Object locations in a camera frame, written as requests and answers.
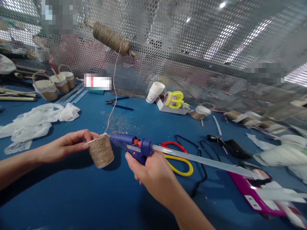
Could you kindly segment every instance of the yellow-handled scissors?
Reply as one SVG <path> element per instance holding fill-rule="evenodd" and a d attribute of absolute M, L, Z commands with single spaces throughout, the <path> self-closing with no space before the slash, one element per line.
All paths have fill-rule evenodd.
<path fill-rule="evenodd" d="M 163 142 L 163 143 L 161 143 L 161 146 L 167 148 L 166 145 L 169 145 L 169 144 L 173 144 L 173 145 L 178 146 L 183 152 L 185 152 L 185 153 L 188 154 L 188 152 L 184 149 L 184 147 L 182 147 L 182 146 L 181 146 L 180 144 L 178 144 L 177 142 L 171 142 L 171 141 L 169 141 L 169 142 Z M 167 161 L 167 162 L 169 163 L 169 166 L 171 167 L 171 169 L 172 169 L 175 173 L 179 174 L 180 176 L 191 176 L 191 175 L 193 174 L 193 170 L 194 170 L 194 169 L 193 169 L 193 166 L 192 166 L 192 164 L 191 164 L 187 159 L 184 159 L 184 158 L 181 158 L 181 157 L 170 156 L 170 155 L 166 155 L 166 154 L 164 154 L 164 156 L 165 156 L 166 159 L 173 159 L 173 160 L 178 160 L 178 161 L 185 162 L 185 163 L 187 163 L 187 165 L 189 166 L 189 171 L 188 171 L 188 172 L 180 172 L 180 171 L 177 170 L 174 166 L 172 166 L 172 165 L 170 164 L 169 161 Z"/>

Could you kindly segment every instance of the wire cutters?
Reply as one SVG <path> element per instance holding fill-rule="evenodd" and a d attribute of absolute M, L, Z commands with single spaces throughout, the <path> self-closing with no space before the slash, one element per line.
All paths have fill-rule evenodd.
<path fill-rule="evenodd" d="M 122 99 L 127 99 L 129 97 L 119 97 L 117 100 L 122 100 Z M 111 101 L 106 101 L 107 103 L 106 104 L 111 104 L 114 106 L 113 102 L 115 101 L 116 99 L 112 99 Z M 122 108 L 122 109 L 128 109 L 128 110 L 134 110 L 132 108 L 129 108 L 129 107 L 125 107 L 125 106 L 121 106 L 121 105 L 115 105 L 115 107 L 118 107 L 118 108 Z"/>
<path fill-rule="evenodd" d="M 170 144 L 178 146 L 183 152 L 188 154 L 188 152 L 184 149 L 184 147 L 182 147 L 177 142 L 172 142 L 172 141 L 163 142 L 163 143 L 161 143 L 161 146 L 165 147 L 165 148 L 168 148 L 168 147 L 166 147 L 166 145 L 170 145 Z M 194 170 L 193 166 L 192 166 L 192 164 L 187 159 L 184 159 L 184 158 L 181 158 L 181 157 L 170 156 L 170 155 L 166 155 L 166 154 L 164 154 L 164 156 L 165 156 L 166 159 L 173 159 L 173 160 L 183 161 L 183 162 L 187 163 L 187 165 L 189 166 L 189 171 L 188 172 L 180 172 L 179 170 L 175 169 L 175 167 L 172 166 L 169 161 L 167 161 L 169 166 L 171 167 L 171 169 L 175 173 L 179 174 L 180 176 L 191 176 L 193 174 L 193 170 Z"/>

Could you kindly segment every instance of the metal mesh panel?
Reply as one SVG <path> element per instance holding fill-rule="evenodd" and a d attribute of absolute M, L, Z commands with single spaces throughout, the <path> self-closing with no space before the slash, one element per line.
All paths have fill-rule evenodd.
<path fill-rule="evenodd" d="M 21 51 L 25 47 L 11 38 L 22 41 L 46 68 L 68 64 L 81 78 L 91 68 L 113 73 L 117 53 L 95 40 L 88 26 L 100 21 L 137 54 L 119 58 L 119 89 L 146 95 L 160 81 L 165 91 L 182 91 L 190 104 L 239 111 L 307 94 L 305 0 L 76 0 L 76 33 L 47 35 L 40 34 L 42 9 L 46 16 L 40 1 L 2 3 L 1 20 L 23 25 L 0 30 L 10 41 L 5 48 Z M 253 62 L 282 63 L 286 82 L 248 83 L 246 67 Z"/>

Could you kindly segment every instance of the white box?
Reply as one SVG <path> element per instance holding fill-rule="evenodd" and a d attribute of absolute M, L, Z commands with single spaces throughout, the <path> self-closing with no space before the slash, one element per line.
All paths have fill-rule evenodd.
<path fill-rule="evenodd" d="M 190 111 L 190 108 L 184 104 L 179 109 L 172 109 L 169 106 L 164 106 L 160 97 L 157 97 L 156 103 L 157 103 L 159 110 L 162 112 L 170 112 L 170 113 L 186 115 L 188 111 Z"/>

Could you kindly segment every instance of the blue tabletop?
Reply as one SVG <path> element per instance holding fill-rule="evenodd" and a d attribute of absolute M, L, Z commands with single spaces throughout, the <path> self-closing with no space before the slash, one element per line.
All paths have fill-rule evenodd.
<path fill-rule="evenodd" d="M 68 132 L 89 129 L 102 133 L 112 110 L 105 100 L 113 95 L 87 93 L 75 105 L 81 109 L 80 117 L 72 122 L 55 122 L 49 133 L 33 140 L 31 149 L 47 144 Z M 33 107 L 47 103 L 44 99 L 36 102 L 1 102 L 5 109 L 0 116 L 0 125 L 11 123 L 19 114 Z M 251 154 L 261 150 L 246 136 L 255 134 L 258 139 L 270 141 L 264 134 L 243 126 L 227 123 L 220 113 L 212 113 L 200 121 L 190 115 L 176 115 L 160 112 L 157 105 L 145 99 L 129 98 L 118 104 L 131 107 L 134 111 L 115 108 L 110 120 L 109 133 L 128 132 L 139 138 L 148 138 L 155 144 L 175 141 L 179 134 L 199 145 L 207 134 L 218 135 L 212 115 L 218 119 L 224 140 L 234 139 Z M 10 137 L 0 139 L 2 149 L 11 144 Z M 182 141 L 190 154 L 197 149 Z M 211 144 L 225 163 L 236 164 L 237 159 L 226 155 L 216 143 Z M 28 173 L 11 186 L 0 192 L 0 229 L 177 229 L 173 215 L 140 186 L 124 157 L 124 150 L 114 150 L 115 159 L 107 167 L 97 169 L 87 151 L 69 156 L 62 162 L 43 165 Z M 12 155 L 0 154 L 0 160 Z M 199 163 L 191 162 L 194 173 L 190 177 L 177 176 L 179 182 L 192 193 L 195 184 L 204 178 Z M 182 162 L 172 162 L 178 170 L 187 170 Z M 217 229 L 293 229 L 286 219 L 272 217 L 266 220 L 254 212 L 236 188 L 227 172 L 209 166 L 205 167 L 208 179 L 204 182 L 194 201 Z M 265 168 L 285 188 L 307 192 L 300 179 L 285 167 Z M 306 205 L 296 203 L 306 214 Z"/>

